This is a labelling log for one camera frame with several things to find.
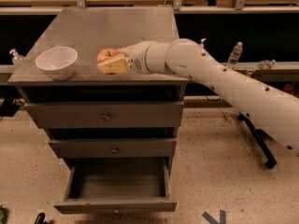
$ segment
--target bottle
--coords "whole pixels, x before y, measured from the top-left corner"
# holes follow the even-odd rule
[[[242,42],[238,42],[232,49],[232,52],[230,54],[230,57],[227,62],[227,67],[235,70],[235,65],[239,61],[239,58],[242,54],[243,47],[242,47]]]
[[[16,66],[19,66],[22,63],[22,60],[25,59],[25,57],[20,55],[15,49],[11,49],[9,54],[12,56],[12,63]]]

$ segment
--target metal drawer cabinet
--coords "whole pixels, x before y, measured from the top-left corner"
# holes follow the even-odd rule
[[[49,142],[58,158],[173,157],[175,138],[69,139]]]
[[[161,157],[71,160],[63,214],[174,211],[169,173]]]
[[[38,128],[179,127],[183,102],[26,104]]]

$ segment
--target white bowl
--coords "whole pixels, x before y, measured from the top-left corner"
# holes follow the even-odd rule
[[[77,52],[68,47],[47,49],[36,58],[36,66],[49,77],[64,80],[76,70]]]

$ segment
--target tile floor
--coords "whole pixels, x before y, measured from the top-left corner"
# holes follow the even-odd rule
[[[40,212],[51,224],[293,224],[299,219],[299,160],[274,141],[278,160],[265,157],[237,112],[199,102],[183,112],[171,174],[176,212],[61,215],[52,205],[64,197],[68,169],[48,137],[25,111],[0,120],[0,204],[7,224],[34,224]],[[203,214],[214,220],[207,221]]]

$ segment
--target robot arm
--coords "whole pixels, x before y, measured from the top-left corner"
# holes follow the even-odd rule
[[[218,63],[188,39],[141,42],[128,50],[136,72],[186,77],[212,89],[294,155],[299,155],[299,99]]]

